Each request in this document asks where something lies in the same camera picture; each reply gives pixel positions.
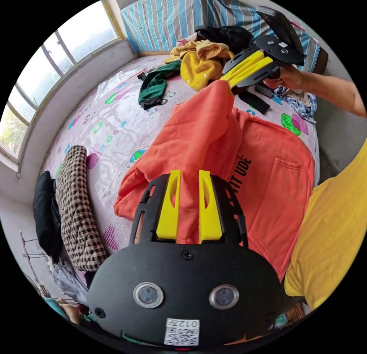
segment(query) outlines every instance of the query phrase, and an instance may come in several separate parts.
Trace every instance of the tree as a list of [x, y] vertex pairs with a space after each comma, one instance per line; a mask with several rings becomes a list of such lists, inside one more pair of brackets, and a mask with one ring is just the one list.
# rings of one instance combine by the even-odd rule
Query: tree
[[22, 145], [27, 126], [22, 123], [8, 108], [5, 108], [0, 124], [0, 142], [16, 155]]

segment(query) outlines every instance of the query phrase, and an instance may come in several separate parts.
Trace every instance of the yellow garment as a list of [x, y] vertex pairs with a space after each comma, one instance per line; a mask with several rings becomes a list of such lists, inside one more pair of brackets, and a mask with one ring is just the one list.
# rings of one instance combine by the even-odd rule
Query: yellow garment
[[310, 197], [285, 277], [287, 295], [320, 306], [341, 282], [367, 228], [367, 140], [356, 158]]
[[170, 53], [171, 56], [164, 59], [163, 62], [167, 64], [167, 63], [173, 62], [174, 60], [182, 59], [187, 52], [196, 51], [196, 46], [202, 43], [203, 41], [205, 40], [189, 41], [183, 47], [174, 47], [171, 50], [171, 53]]
[[208, 85], [209, 80], [222, 76], [223, 65], [219, 60], [201, 60], [196, 51], [188, 52], [182, 59], [181, 77], [194, 90], [199, 91]]
[[183, 47], [174, 47], [171, 50], [171, 56], [164, 59], [164, 63], [171, 63], [177, 59], [183, 59], [187, 52], [196, 51], [198, 57], [202, 60], [212, 58], [227, 58], [228, 57], [228, 45], [222, 43], [212, 43], [210, 40], [189, 41]]
[[187, 52], [181, 63], [181, 77], [194, 90], [206, 87], [210, 80], [222, 76], [227, 59], [234, 55], [225, 44], [211, 43], [209, 40], [198, 42], [196, 50]]

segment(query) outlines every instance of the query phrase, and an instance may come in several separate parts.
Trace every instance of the checkered blanket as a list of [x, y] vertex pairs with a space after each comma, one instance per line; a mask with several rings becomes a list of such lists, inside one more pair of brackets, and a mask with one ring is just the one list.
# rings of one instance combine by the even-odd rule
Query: checkered blanket
[[56, 200], [62, 240], [74, 267], [79, 271], [96, 271], [107, 253], [89, 204], [86, 161], [85, 147], [70, 147], [59, 171]]

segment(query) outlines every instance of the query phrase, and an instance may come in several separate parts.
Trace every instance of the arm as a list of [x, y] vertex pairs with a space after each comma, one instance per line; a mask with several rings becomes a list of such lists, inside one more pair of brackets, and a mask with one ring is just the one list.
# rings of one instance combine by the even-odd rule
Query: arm
[[367, 118], [362, 98], [354, 83], [309, 72], [302, 73], [302, 76], [302, 91], [323, 98], [349, 113]]
[[302, 72], [292, 65], [285, 65], [280, 68], [279, 79], [266, 79], [264, 83], [273, 89], [278, 86], [300, 89], [323, 98], [342, 110], [367, 118], [367, 112], [357, 87], [354, 83], [341, 78]]

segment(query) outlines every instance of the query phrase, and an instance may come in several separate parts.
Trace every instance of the windowsill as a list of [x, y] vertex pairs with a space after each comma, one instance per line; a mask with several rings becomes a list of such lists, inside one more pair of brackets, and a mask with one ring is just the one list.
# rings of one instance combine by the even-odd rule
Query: windowsill
[[53, 88], [48, 92], [48, 94], [46, 95], [46, 97], [42, 100], [42, 102], [40, 103], [39, 107], [38, 107], [38, 111], [37, 113], [34, 115], [34, 117], [32, 118], [27, 132], [24, 136], [23, 139], [23, 143], [22, 143], [22, 147], [20, 149], [20, 153], [19, 153], [19, 165], [15, 164], [13, 161], [8, 159], [8, 162], [5, 163], [6, 165], [8, 163], [12, 163], [12, 166], [10, 166], [11, 169], [14, 169], [14, 167], [17, 168], [16, 172], [20, 172], [22, 169], [22, 164], [23, 164], [23, 157], [24, 157], [24, 152], [25, 149], [28, 145], [28, 141], [29, 141], [29, 137], [32, 134], [33, 128], [38, 120], [38, 118], [40, 117], [40, 115], [42, 114], [44, 108], [47, 106], [47, 104], [49, 103], [49, 101], [53, 98], [53, 96], [55, 95], [55, 93], [57, 93], [57, 91], [64, 85], [64, 83], [73, 75], [75, 74], [75, 72], [77, 72], [79, 69], [81, 69], [86, 63], [88, 63], [89, 61], [91, 61], [92, 59], [94, 59], [96, 56], [98, 56], [99, 54], [103, 53], [104, 51], [118, 45], [121, 44], [121, 42], [123, 41], [128, 41], [127, 38], [116, 38], [115, 40], [112, 40], [106, 44], [104, 44], [103, 46], [101, 46], [100, 48], [96, 49], [95, 51], [91, 52], [90, 54], [88, 54], [86, 57], [84, 57], [83, 59], [81, 59], [78, 62], [78, 65], [75, 66], [74, 68], [70, 69], [54, 86]]
[[2, 151], [0, 151], [0, 162], [13, 170], [15, 173], [18, 173], [19, 165], [16, 164], [13, 160], [9, 159], [5, 154], [3, 154]]

